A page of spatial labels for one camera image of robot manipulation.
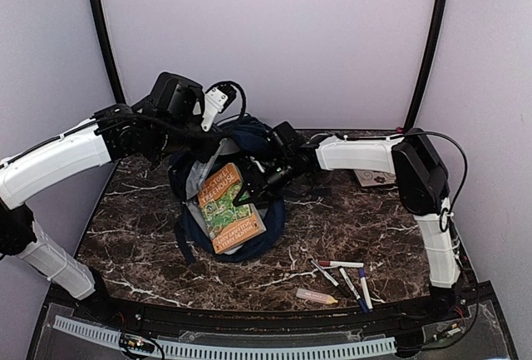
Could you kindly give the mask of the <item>yellow tip highlighter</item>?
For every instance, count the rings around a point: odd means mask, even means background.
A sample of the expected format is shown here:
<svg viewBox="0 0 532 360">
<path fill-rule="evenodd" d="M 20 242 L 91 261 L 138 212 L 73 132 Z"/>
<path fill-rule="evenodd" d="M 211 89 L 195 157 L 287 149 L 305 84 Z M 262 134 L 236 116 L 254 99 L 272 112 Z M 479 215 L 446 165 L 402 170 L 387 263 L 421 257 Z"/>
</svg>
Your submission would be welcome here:
<svg viewBox="0 0 532 360">
<path fill-rule="evenodd" d="M 299 288 L 297 290 L 296 297 L 303 299 L 303 300 L 308 300 L 314 303 L 320 303 L 320 304 L 326 304 L 326 305 L 338 303 L 338 301 L 329 294 L 319 293 L 319 292 L 307 290 L 304 288 Z"/>
</svg>

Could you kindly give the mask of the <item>orange Treehouse book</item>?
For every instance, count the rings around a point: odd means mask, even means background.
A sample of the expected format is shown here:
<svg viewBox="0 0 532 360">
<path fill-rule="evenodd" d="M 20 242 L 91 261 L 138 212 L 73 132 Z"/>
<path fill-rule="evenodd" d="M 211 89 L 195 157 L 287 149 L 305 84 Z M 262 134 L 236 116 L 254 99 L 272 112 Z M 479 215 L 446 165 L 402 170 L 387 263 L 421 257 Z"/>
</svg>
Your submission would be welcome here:
<svg viewBox="0 0 532 360">
<path fill-rule="evenodd" d="M 235 207 L 233 199 L 244 187 L 234 163 L 213 173 L 197 194 L 207 233 L 216 254 L 238 250 L 267 228 L 254 204 Z"/>
</svg>

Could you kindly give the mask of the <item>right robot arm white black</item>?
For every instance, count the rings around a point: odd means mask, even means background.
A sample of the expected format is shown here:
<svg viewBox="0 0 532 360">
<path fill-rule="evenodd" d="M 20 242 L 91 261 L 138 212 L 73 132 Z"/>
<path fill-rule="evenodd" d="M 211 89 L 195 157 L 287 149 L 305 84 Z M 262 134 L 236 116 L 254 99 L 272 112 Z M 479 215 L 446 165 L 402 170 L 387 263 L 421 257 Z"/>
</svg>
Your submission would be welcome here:
<svg viewBox="0 0 532 360">
<path fill-rule="evenodd" d="M 456 308 L 454 288 L 461 276 L 460 241 L 453 220 L 449 172 L 431 143 L 433 133 L 413 129 L 391 136 L 319 133 L 305 139 L 283 122 L 266 138 L 264 155 L 240 155 L 237 165 L 249 201 L 270 201 L 286 184 L 319 170 L 371 170 L 394 175 L 402 206 L 421 229 L 430 285 L 443 288 L 424 304 L 440 322 Z"/>
</svg>

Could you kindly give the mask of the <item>navy blue student backpack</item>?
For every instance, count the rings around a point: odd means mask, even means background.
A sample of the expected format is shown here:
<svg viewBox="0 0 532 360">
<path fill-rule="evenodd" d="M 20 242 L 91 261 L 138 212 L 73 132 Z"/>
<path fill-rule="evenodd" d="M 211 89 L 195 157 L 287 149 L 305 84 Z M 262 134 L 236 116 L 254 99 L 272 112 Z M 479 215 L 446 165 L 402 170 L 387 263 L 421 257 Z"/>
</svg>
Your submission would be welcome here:
<svg viewBox="0 0 532 360">
<path fill-rule="evenodd" d="M 187 264 L 195 261 L 188 240 L 219 261 L 238 263 L 271 249 L 284 230 L 281 196 L 261 205 L 245 203 L 251 189 L 244 185 L 251 179 L 244 176 L 244 162 L 268 154 L 271 128 L 250 115 L 218 126 L 231 132 L 207 162 L 196 160 L 189 150 L 170 157 L 170 187 L 181 210 L 174 232 Z M 235 205 L 237 198 L 243 204 Z"/>
</svg>

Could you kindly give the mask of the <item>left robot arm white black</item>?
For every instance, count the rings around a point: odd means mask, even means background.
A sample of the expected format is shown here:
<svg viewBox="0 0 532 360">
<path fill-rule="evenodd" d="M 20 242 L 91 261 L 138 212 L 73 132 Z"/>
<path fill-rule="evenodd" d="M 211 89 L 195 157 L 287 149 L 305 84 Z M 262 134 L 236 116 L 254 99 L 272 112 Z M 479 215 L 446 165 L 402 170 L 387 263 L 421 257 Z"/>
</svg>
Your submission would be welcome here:
<svg viewBox="0 0 532 360">
<path fill-rule="evenodd" d="M 204 89 L 162 72 L 148 96 L 115 104 L 33 148 L 1 161 L 1 254 L 16 256 L 63 287 L 99 323 L 117 316 L 96 272 L 77 262 L 36 222 L 27 201 L 86 170 L 143 155 L 152 165 L 179 148 L 205 155 L 222 132 L 215 117 L 236 97 L 227 82 Z"/>
</svg>

